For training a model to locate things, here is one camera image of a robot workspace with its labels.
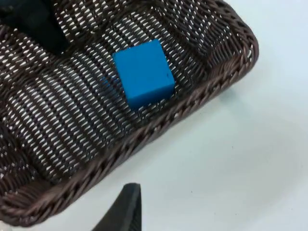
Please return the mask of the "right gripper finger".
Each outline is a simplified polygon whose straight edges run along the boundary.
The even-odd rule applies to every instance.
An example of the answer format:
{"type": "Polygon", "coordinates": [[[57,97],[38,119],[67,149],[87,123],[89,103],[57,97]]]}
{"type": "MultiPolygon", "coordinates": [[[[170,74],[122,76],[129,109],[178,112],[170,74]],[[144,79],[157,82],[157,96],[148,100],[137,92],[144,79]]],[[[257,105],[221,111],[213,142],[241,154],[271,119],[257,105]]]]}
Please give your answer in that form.
{"type": "Polygon", "coordinates": [[[140,231],[141,185],[125,184],[93,231],[140,231]]]}

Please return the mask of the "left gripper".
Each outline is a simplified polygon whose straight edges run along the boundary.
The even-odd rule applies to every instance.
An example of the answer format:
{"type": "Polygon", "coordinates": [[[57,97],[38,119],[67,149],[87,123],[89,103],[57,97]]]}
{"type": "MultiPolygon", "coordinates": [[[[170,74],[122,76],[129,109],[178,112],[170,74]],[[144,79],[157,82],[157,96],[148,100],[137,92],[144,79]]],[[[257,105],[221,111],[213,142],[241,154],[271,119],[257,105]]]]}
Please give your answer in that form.
{"type": "Polygon", "coordinates": [[[0,0],[0,21],[23,22],[32,38],[53,54],[59,55],[69,46],[55,16],[51,0],[0,0]]]}

